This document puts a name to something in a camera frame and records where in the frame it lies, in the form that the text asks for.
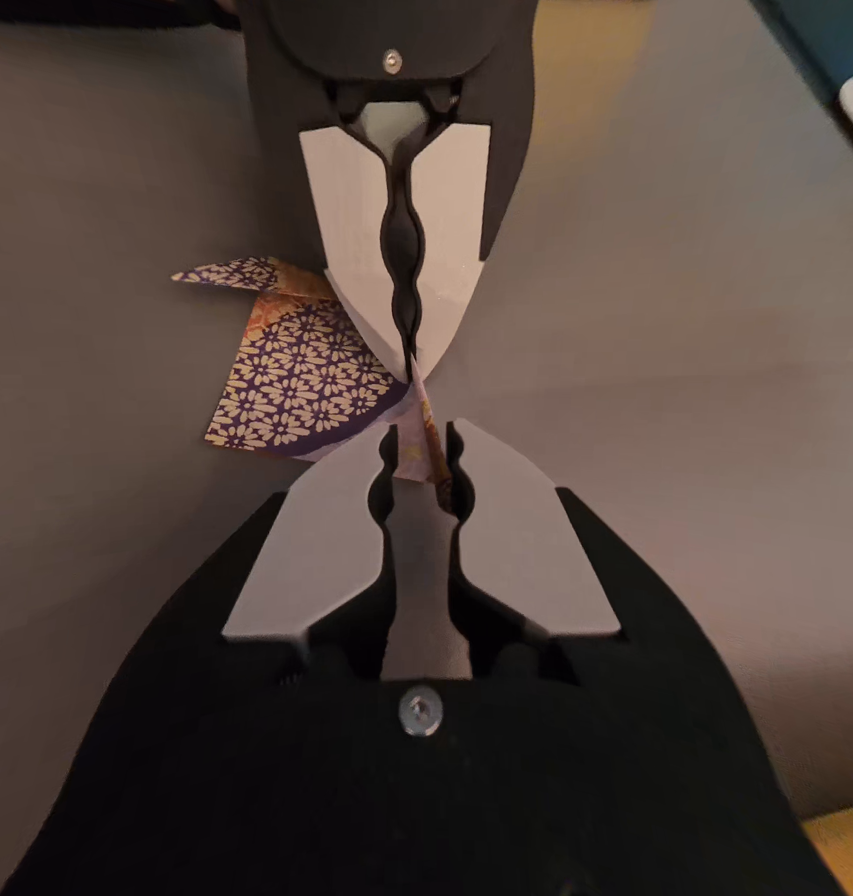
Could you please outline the patterned origami paper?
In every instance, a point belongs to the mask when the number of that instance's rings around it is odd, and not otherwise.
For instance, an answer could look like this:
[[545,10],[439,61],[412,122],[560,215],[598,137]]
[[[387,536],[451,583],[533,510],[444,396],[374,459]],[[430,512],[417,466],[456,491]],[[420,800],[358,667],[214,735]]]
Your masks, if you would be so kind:
[[379,422],[398,429],[399,478],[435,488],[451,510],[452,475],[423,375],[392,375],[322,275],[271,256],[211,263],[172,280],[256,294],[205,440],[316,462]]

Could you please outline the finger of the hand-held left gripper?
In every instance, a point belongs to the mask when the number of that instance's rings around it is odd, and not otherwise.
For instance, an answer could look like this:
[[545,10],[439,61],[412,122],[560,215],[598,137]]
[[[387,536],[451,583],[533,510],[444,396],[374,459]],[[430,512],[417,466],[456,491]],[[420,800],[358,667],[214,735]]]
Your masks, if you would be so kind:
[[299,135],[325,274],[366,345],[401,382],[414,353],[413,126],[358,123]]
[[484,269],[480,258],[491,129],[451,124],[414,158],[413,209],[423,231],[416,275],[416,363],[426,378],[453,341]]

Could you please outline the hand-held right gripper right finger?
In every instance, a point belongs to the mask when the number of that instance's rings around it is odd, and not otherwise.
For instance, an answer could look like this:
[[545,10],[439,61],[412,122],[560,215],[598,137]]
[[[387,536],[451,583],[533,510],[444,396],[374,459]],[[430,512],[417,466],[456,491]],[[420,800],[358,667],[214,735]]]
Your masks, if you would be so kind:
[[465,586],[532,633],[618,633],[621,623],[552,479],[465,419],[449,423],[446,447]]

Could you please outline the teal board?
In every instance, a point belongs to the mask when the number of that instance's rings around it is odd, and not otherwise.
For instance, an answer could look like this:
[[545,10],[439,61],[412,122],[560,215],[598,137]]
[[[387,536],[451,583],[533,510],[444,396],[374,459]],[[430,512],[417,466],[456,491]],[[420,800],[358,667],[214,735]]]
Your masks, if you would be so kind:
[[853,1],[751,1],[813,96],[837,103],[853,78]]

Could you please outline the yellow plastic bin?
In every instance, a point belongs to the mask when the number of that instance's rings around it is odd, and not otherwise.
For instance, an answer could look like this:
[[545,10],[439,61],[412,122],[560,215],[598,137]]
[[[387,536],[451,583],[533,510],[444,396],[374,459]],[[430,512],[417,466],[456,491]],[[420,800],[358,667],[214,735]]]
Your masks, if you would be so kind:
[[803,827],[846,894],[853,895],[853,806],[804,821]]

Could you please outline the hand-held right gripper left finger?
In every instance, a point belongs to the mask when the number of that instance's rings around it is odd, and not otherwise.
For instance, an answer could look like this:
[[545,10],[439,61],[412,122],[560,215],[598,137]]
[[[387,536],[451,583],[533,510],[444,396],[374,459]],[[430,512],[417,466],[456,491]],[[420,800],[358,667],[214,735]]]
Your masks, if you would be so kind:
[[390,424],[374,424],[298,478],[221,631],[232,642],[303,644],[315,624],[376,583],[383,535],[369,507]]

